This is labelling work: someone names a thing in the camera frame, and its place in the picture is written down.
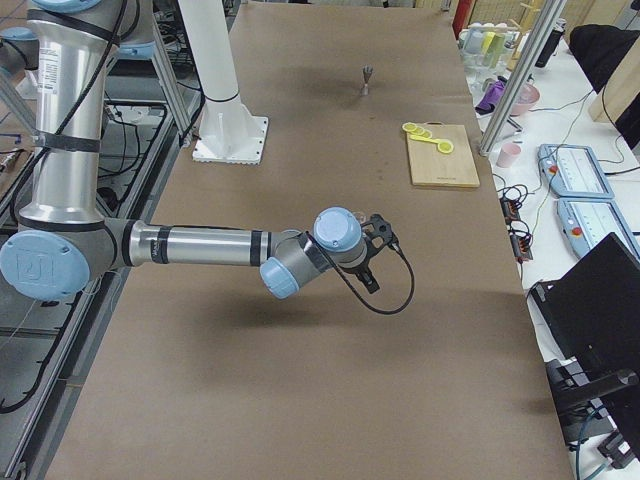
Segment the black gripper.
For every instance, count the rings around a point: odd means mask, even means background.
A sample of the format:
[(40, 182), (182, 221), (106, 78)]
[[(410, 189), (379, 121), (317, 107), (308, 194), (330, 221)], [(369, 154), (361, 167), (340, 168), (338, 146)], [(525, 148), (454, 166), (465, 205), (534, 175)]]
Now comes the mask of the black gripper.
[(369, 263), (371, 259), (380, 253), (383, 247), (383, 234), (374, 231), (365, 231), (363, 233), (363, 253), (355, 260), (346, 264), (346, 271), (348, 273), (360, 273), (360, 281), (369, 294), (373, 294), (380, 289), (379, 283), (369, 270)]

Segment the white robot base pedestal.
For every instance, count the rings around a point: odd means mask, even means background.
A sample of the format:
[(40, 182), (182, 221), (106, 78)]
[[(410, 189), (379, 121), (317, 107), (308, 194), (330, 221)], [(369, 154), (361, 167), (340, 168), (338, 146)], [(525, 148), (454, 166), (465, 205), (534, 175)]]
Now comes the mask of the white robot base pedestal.
[(269, 120), (242, 102), (223, 3), (183, 0), (179, 8), (205, 99), (193, 159), (259, 164)]

